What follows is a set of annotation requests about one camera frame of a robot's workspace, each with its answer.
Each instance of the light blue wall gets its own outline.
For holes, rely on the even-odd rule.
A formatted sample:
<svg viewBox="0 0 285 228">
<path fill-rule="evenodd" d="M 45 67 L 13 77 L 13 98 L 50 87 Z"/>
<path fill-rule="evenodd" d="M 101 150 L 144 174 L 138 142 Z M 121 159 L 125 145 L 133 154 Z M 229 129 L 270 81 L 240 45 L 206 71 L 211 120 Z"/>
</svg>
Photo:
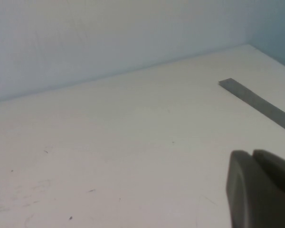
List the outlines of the light blue wall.
<svg viewBox="0 0 285 228">
<path fill-rule="evenodd" d="M 0 100 L 247 43 L 280 0 L 0 0 Z"/>
<path fill-rule="evenodd" d="M 253 36 L 251 44 L 285 65 L 285 0 L 281 4 L 282 10 Z"/>
</svg>

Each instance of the dark gray plastic object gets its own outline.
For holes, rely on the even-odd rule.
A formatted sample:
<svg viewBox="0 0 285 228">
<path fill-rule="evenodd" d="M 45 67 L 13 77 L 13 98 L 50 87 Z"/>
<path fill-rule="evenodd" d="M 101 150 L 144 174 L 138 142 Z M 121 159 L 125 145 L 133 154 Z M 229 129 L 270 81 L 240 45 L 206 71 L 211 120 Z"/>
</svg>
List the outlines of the dark gray plastic object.
<svg viewBox="0 0 285 228">
<path fill-rule="evenodd" d="M 233 228 L 285 228 L 285 160 L 262 150 L 233 151 L 227 196 Z"/>
</svg>

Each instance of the metal ruler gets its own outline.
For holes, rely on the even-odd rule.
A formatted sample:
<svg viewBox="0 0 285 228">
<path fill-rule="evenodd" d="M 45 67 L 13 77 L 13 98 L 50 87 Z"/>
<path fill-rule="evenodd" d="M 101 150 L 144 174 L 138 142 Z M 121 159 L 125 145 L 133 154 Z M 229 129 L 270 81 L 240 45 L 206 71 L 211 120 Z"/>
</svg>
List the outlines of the metal ruler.
<svg viewBox="0 0 285 228">
<path fill-rule="evenodd" d="M 221 87 L 228 90 L 233 95 L 257 109 L 260 113 L 267 116 L 272 121 L 285 129 L 285 112 L 270 104 L 260 96 L 256 95 L 250 89 L 246 88 L 236 80 L 229 78 L 218 82 Z"/>
</svg>

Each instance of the white table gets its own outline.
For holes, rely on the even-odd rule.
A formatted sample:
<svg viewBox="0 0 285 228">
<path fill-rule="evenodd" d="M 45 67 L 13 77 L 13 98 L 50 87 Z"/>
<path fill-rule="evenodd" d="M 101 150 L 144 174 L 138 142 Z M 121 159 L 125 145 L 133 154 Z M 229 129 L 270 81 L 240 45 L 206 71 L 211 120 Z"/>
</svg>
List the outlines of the white table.
<svg viewBox="0 0 285 228">
<path fill-rule="evenodd" d="M 0 228 L 230 227 L 230 152 L 285 158 L 285 130 L 229 77 L 285 111 L 285 67 L 248 45 L 0 103 Z"/>
</svg>

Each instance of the scuff mark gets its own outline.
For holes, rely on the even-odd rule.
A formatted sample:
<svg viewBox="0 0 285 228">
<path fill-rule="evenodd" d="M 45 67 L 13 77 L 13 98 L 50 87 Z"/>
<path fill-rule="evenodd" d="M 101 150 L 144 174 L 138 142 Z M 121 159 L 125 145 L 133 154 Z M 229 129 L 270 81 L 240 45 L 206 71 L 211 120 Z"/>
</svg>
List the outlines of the scuff mark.
<svg viewBox="0 0 285 228">
<path fill-rule="evenodd" d="M 29 221 L 34 217 L 35 214 L 32 214 L 31 216 L 27 217 L 24 221 L 24 227 L 28 228 Z"/>
<path fill-rule="evenodd" d="M 212 200 L 210 200 L 207 196 L 204 196 L 204 195 L 202 195 L 205 199 L 207 199 L 209 202 L 211 202 L 212 204 L 214 204 L 214 205 L 216 205 L 217 206 L 217 204 L 215 203 L 215 202 L 213 202 Z"/>
</svg>

